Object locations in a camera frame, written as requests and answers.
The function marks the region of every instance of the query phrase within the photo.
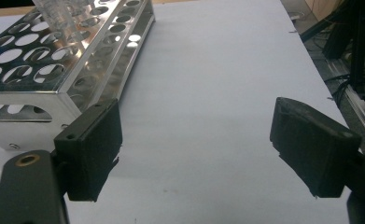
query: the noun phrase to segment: stainless steel rack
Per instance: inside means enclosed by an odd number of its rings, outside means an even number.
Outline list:
[[[90,105],[119,98],[155,21],[150,0],[95,0],[50,29],[34,9],[0,34],[0,147],[53,150]]]

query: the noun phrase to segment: clear plastic tube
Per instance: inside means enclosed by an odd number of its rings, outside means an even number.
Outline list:
[[[50,29],[65,30],[75,27],[74,20],[63,0],[33,0]]]

